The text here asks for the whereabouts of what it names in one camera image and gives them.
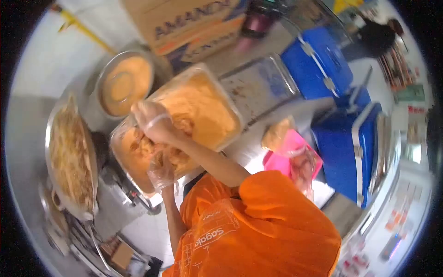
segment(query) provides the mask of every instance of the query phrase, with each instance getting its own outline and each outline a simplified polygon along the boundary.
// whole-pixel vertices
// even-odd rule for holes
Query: cooler handle
[[[323,81],[324,81],[324,83],[325,83],[325,86],[326,86],[330,91],[332,91],[332,93],[334,94],[335,97],[338,98],[339,96],[338,96],[337,93],[335,92],[335,84],[334,84],[334,82],[332,81],[332,79],[331,79],[330,77],[328,77],[328,75],[326,75],[326,72],[325,72],[325,70],[323,69],[323,66],[320,64],[319,60],[318,60],[317,57],[315,56],[315,50],[312,48],[312,46],[311,46],[309,43],[307,43],[306,41],[304,41],[304,39],[302,38],[301,35],[298,36],[298,39],[299,39],[299,41],[302,43],[303,51],[305,51],[305,53],[306,53],[308,56],[311,56],[311,58],[314,60],[315,64],[317,64],[317,66],[319,67],[320,71],[322,72],[323,77],[324,77]]]

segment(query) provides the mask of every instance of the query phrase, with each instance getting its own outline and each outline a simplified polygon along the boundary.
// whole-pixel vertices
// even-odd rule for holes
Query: hand
[[[174,127],[171,116],[162,104],[138,101],[131,106],[131,113],[145,135],[155,143],[173,144],[181,135],[181,131]],[[158,116],[165,118],[153,122]]]

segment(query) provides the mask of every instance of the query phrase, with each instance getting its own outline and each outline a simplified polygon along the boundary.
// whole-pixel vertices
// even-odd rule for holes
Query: plastic glove
[[[161,192],[164,187],[175,184],[174,168],[166,151],[158,152],[152,159],[148,169],[148,176],[157,192]]]
[[[142,100],[131,106],[131,113],[144,134],[155,143],[170,144],[179,134],[166,108],[155,102]]]

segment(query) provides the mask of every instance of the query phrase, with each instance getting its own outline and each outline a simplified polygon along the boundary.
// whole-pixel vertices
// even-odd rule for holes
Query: cardboard box
[[[125,242],[122,242],[112,255],[111,262],[115,264],[119,270],[126,270],[133,254],[134,250]]]
[[[249,0],[123,0],[165,69],[176,74],[231,44]]]
[[[161,52],[163,54],[161,59],[170,65],[174,74],[177,74],[182,69],[236,41],[245,18],[245,15],[239,16],[234,20],[205,29],[188,41],[179,44],[178,48]]]
[[[245,13],[248,0],[123,0],[129,15],[156,52],[171,43],[189,40],[216,22]]]

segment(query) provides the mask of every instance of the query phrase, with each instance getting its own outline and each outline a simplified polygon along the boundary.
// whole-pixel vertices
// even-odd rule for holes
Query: stainless steel tray
[[[266,111],[300,95],[294,79],[276,53],[239,66],[219,80],[248,126]]]

